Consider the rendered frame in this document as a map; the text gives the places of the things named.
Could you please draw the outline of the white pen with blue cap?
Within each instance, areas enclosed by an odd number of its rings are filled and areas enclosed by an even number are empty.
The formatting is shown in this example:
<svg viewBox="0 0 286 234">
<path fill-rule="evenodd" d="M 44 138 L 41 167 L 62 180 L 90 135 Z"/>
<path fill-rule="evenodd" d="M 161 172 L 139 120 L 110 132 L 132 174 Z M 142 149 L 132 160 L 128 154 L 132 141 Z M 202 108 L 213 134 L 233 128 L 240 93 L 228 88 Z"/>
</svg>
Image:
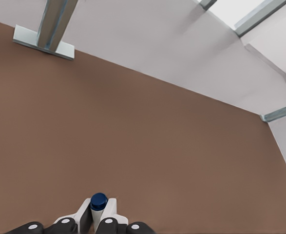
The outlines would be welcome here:
<svg viewBox="0 0 286 234">
<path fill-rule="evenodd" d="M 90 209 L 94 223 L 94 232 L 96 232 L 100 224 L 101 216 L 107 205 L 107 202 L 108 199 L 104 193 L 96 193 L 91 197 Z"/>
</svg>

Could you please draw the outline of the silver frame post with foot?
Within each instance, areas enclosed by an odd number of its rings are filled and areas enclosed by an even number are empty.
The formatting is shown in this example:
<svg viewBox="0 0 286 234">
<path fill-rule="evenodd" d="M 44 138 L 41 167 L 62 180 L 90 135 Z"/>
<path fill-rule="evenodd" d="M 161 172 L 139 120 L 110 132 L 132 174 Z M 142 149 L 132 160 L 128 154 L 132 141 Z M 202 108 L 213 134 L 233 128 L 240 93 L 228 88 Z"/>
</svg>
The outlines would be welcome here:
<svg viewBox="0 0 286 234">
<path fill-rule="evenodd" d="M 75 47 L 62 41 L 78 0 L 47 0 L 37 32 L 16 25 L 13 42 L 64 59 L 75 58 Z"/>
</svg>

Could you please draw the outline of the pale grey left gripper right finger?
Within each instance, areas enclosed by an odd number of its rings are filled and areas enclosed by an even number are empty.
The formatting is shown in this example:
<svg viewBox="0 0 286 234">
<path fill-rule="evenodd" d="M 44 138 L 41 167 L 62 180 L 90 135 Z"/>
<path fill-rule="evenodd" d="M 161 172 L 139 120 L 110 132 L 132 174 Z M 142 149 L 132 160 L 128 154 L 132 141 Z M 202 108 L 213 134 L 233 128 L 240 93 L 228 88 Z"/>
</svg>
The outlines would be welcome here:
<svg viewBox="0 0 286 234">
<path fill-rule="evenodd" d="M 109 198 L 100 218 L 97 234 L 126 234 L 128 224 L 128 219 L 117 213 L 117 199 Z"/>
</svg>

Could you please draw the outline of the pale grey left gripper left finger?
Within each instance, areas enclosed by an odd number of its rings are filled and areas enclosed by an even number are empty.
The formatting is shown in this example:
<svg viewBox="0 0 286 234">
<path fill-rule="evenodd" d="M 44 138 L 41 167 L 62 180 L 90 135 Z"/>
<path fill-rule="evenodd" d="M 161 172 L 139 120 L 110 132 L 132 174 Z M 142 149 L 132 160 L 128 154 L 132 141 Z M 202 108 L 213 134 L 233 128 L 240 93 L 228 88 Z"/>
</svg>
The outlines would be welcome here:
<svg viewBox="0 0 286 234">
<path fill-rule="evenodd" d="M 76 213 L 59 217 L 44 234 L 88 234 L 93 223 L 90 201 L 85 199 Z"/>
</svg>

